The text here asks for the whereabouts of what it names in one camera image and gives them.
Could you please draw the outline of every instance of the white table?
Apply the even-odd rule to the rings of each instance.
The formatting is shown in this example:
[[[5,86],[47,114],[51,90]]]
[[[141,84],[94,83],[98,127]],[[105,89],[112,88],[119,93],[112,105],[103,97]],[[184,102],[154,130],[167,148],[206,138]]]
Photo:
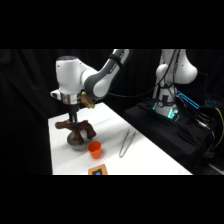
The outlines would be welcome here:
[[[191,175],[185,168],[137,132],[124,158],[119,158],[122,142],[135,129],[104,103],[78,112],[79,122],[88,120],[102,144],[102,156],[92,159],[89,152],[75,151],[67,144],[67,129],[57,130],[56,122],[68,120],[68,114],[49,119],[49,132],[54,175],[88,175],[88,170],[105,164],[108,175]]]

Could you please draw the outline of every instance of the tweezers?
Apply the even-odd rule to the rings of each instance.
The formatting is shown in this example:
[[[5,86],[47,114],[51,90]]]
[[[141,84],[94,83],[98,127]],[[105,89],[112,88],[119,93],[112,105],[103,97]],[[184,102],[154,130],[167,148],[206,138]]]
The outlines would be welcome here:
[[[124,139],[124,142],[123,142],[123,144],[122,144],[121,151],[120,151],[120,154],[119,154],[120,158],[123,158],[123,157],[124,157],[124,155],[125,155],[126,152],[128,151],[129,147],[131,146],[131,143],[133,142],[133,140],[134,140],[134,138],[135,138],[136,131],[134,132],[134,134],[133,134],[133,136],[132,136],[132,139],[131,139],[131,141],[129,142],[129,144],[128,144],[127,148],[125,149],[124,153],[122,154],[122,150],[123,150],[123,148],[124,148],[124,144],[125,144],[125,142],[126,142],[128,136],[129,136],[129,133],[130,133],[130,130],[128,130],[128,133],[127,133],[127,135],[126,135],[126,137],[125,137],[125,139]]]

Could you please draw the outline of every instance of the orange cup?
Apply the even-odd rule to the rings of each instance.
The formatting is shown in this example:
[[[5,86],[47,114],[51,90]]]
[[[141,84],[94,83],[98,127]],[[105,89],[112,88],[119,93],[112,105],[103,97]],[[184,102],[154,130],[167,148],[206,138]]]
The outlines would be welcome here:
[[[101,143],[94,141],[88,145],[88,151],[93,159],[99,159],[101,156]]]

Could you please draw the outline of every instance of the black background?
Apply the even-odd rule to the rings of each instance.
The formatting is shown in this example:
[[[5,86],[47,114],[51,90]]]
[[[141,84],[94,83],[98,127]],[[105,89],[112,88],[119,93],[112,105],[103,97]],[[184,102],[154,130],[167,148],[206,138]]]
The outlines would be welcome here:
[[[2,174],[52,174],[49,118],[65,113],[50,97],[58,88],[55,62],[61,56],[76,56],[100,70],[113,49],[1,49],[0,102]],[[135,49],[115,94],[136,95],[153,87],[161,49]],[[224,49],[187,49],[190,62],[209,76],[208,93],[224,97]],[[103,100],[115,112],[123,112],[151,97],[138,99],[108,96]]]

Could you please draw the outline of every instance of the small box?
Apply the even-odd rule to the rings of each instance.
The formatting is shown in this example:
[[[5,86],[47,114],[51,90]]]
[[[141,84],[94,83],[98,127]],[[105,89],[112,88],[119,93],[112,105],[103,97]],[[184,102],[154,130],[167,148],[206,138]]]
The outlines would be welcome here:
[[[105,165],[97,166],[88,170],[90,176],[107,176],[107,170]]]

